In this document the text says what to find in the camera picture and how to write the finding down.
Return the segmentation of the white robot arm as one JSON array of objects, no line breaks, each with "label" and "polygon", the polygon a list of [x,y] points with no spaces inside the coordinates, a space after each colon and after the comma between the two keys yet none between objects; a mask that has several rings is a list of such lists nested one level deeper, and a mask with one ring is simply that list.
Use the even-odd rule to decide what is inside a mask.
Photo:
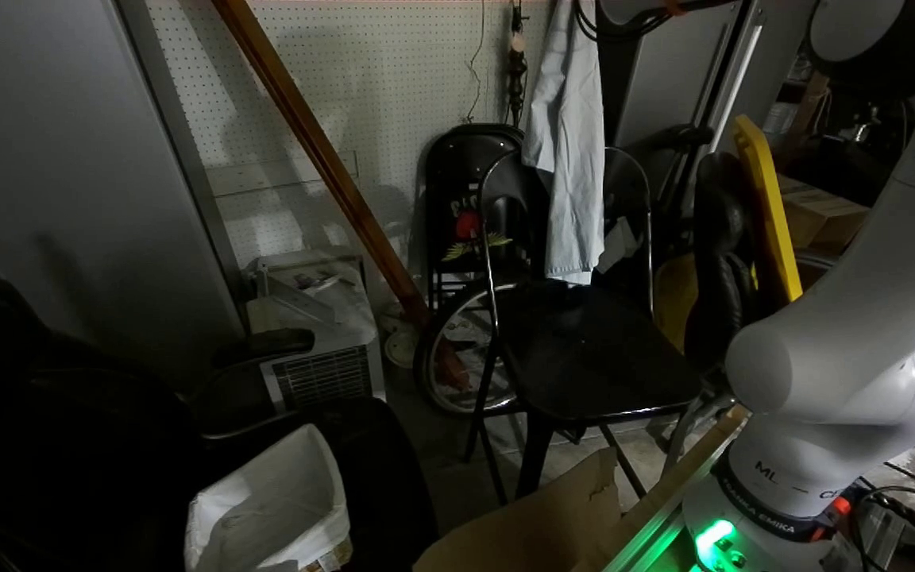
[{"label": "white robot arm", "polygon": [[[915,0],[819,0],[808,43],[836,90],[915,110]],[[749,425],[713,481],[777,536],[804,536],[856,474],[915,445],[915,127],[852,249],[745,323],[723,375]]]}]

